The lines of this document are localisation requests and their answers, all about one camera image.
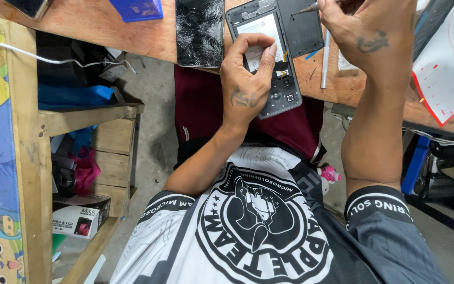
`white cable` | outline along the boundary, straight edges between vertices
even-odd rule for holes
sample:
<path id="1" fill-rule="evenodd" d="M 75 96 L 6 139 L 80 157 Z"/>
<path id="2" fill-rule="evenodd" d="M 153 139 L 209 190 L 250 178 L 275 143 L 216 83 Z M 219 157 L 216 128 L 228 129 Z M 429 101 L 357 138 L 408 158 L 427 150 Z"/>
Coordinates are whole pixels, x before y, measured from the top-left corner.
<path id="1" fill-rule="evenodd" d="M 43 58 L 43 57 L 34 55 L 34 54 L 29 53 L 29 52 L 27 52 L 27 51 L 18 49 L 18 48 L 16 48 L 16 47 L 11 46 L 11 45 L 8 45 L 8 44 L 5 44 L 5 43 L 1 43 L 1 42 L 0 42 L 0 47 L 8 48 L 8 49 L 14 50 L 14 51 L 16 51 L 16 52 L 20 52 L 20 53 L 23 53 L 23 54 L 25 54 L 25 55 L 34 57 L 34 58 L 36 58 L 36 59 L 38 59 L 38 60 L 45 61 L 45 62 L 52 63 L 52 64 L 64 64 L 64 63 L 69 63 L 69 62 L 75 62 L 76 64 L 78 64 L 80 67 L 83 67 L 83 68 L 89 67 L 89 66 L 92 66 L 92 65 L 97 65 L 97 64 L 106 64 L 106 63 L 109 63 L 109 64 L 119 65 L 119 64 L 122 64 L 123 62 L 127 62 L 127 65 L 129 65 L 129 68 L 131 68 L 131 70 L 133 71 L 133 73 L 134 73 L 134 74 L 138 74 L 138 72 L 137 72 L 134 68 L 132 68 L 131 64 L 130 64 L 129 61 L 127 61 L 127 60 L 122 60 L 121 62 L 102 61 L 102 62 L 95 62 L 95 63 L 89 63 L 89 64 L 86 64 L 86 65 L 82 65 L 82 64 L 81 64 L 78 60 L 76 60 L 76 59 L 67 59 L 67 60 L 62 60 L 62 61 L 50 60 L 50 59 L 47 59 L 47 58 Z"/>
<path id="2" fill-rule="evenodd" d="M 419 131 L 419 130 L 415 130 L 415 129 L 403 129 L 402 131 L 411 131 L 413 133 L 419 134 L 432 141 L 436 141 L 441 146 L 453 146 L 454 145 L 454 141 L 446 140 L 446 139 L 442 139 L 442 138 L 435 138 L 432 135 L 428 134 L 427 132 L 423 132 L 423 131 Z"/>

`tattoo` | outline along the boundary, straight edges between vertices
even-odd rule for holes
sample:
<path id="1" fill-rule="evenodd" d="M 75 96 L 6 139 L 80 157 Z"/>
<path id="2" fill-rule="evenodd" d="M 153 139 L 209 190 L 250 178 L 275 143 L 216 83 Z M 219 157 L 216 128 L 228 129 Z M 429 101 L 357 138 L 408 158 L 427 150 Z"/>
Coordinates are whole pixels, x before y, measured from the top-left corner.
<path id="1" fill-rule="evenodd" d="M 255 99 L 255 94 L 251 94 L 250 99 L 246 98 L 245 96 L 247 95 L 246 92 L 243 92 L 239 89 L 239 86 L 236 86 L 236 89 L 234 89 L 234 92 L 230 95 L 230 104 L 234 106 L 234 101 L 236 102 L 236 105 L 241 107 L 247 107 L 250 105 L 251 108 L 254 108 L 257 106 L 253 102 L 253 99 Z"/>
<path id="2" fill-rule="evenodd" d="M 236 86 L 236 89 L 234 89 L 234 92 L 230 95 L 230 104 L 234 106 L 234 99 L 236 99 L 236 105 L 237 106 L 248 106 L 248 99 L 245 98 L 246 93 L 239 90 L 239 86 Z"/>
<path id="3" fill-rule="evenodd" d="M 254 104 L 254 103 L 253 103 L 253 99 L 254 99 L 254 98 L 255 98 L 255 94 L 252 94 L 252 97 L 250 98 L 250 107 L 251 107 L 251 108 L 254 108 L 254 107 L 257 106 L 257 104 Z"/>
<path id="4" fill-rule="evenodd" d="M 358 38 L 357 48 L 363 53 L 372 53 L 380 50 L 382 47 L 390 47 L 388 44 L 388 39 L 386 37 L 386 32 L 377 30 L 378 38 L 370 40 L 368 42 L 365 41 L 363 37 Z"/>

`screwdriver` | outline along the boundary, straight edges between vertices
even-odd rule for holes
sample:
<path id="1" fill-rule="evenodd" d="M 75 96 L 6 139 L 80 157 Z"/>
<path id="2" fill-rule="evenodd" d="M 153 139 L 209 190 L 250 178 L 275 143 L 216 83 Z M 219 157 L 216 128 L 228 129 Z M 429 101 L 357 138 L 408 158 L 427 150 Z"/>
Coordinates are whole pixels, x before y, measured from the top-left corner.
<path id="1" fill-rule="evenodd" d="M 340 3 L 346 0 L 336 0 L 336 3 Z M 304 10 L 299 11 L 298 13 L 291 14 L 290 16 L 295 16 L 297 14 L 307 13 L 307 12 L 316 12 L 318 11 L 318 2 L 312 3 L 311 6 L 307 7 Z"/>

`pen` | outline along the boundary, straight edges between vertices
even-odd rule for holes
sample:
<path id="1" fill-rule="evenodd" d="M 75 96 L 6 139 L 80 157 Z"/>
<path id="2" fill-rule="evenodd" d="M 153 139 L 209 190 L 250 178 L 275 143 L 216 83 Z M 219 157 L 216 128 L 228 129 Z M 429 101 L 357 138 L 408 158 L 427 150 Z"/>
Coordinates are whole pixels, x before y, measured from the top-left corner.
<path id="1" fill-rule="evenodd" d="M 328 55 L 331 48 L 331 32 L 325 29 L 325 47 L 323 48 L 322 89 L 327 88 Z"/>
<path id="2" fill-rule="evenodd" d="M 343 2 L 345 0 L 336 0 L 336 3 L 340 3 L 340 2 Z M 312 3 L 311 6 L 307 7 L 306 9 L 304 10 L 301 10 L 295 14 L 292 14 L 290 16 L 294 16 L 294 15 L 297 15 L 297 14 L 301 14 L 301 13 L 307 13 L 307 12 L 316 12 L 318 11 L 318 2 L 315 2 L 315 3 Z"/>

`hello kitty toy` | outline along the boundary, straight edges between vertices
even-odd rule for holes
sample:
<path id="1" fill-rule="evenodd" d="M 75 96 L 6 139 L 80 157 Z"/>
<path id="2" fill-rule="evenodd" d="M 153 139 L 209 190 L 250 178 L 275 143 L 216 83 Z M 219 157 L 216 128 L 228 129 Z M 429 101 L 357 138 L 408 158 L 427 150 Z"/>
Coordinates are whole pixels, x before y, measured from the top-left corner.
<path id="1" fill-rule="evenodd" d="M 318 168 L 317 172 L 322 179 L 323 195 L 328 193 L 329 189 L 331 188 L 331 184 L 335 184 L 336 181 L 341 181 L 341 179 L 343 178 L 341 174 L 336 172 L 336 170 L 332 166 Z"/>

